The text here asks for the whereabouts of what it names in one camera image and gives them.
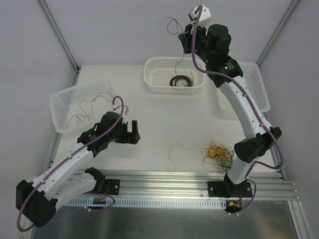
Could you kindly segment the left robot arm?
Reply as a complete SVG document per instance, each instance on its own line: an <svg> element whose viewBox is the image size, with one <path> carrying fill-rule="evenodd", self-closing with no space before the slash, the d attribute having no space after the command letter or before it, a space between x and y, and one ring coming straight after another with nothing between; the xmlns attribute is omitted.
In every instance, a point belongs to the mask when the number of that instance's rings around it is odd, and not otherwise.
<svg viewBox="0 0 319 239"><path fill-rule="evenodd" d="M18 183L15 200L19 211L18 229L24 231L20 225L22 216L39 228L46 225L70 200L84 193L101 193L106 179L94 167L86 169L77 179L67 180L80 167L92 162L110 143L137 144L140 138L137 120L132 121L132 130L128 131L128 123L121 114L106 112L100 122L78 137L65 159L31 182L22 180Z"/></svg>

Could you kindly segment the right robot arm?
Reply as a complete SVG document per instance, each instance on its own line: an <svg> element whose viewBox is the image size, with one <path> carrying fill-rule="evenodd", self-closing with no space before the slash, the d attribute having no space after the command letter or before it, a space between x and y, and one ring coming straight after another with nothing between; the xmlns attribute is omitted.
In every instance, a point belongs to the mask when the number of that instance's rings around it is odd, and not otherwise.
<svg viewBox="0 0 319 239"><path fill-rule="evenodd" d="M207 74L216 88L227 98L237 115L245 138L234 145L236 159L223 181L212 182L212 193L219 197L236 197L246 193L248 175L282 135L263 116L244 79L239 63L229 56L231 36L224 25L214 24L208 29L189 24L178 35L185 54L198 57L205 63Z"/></svg>

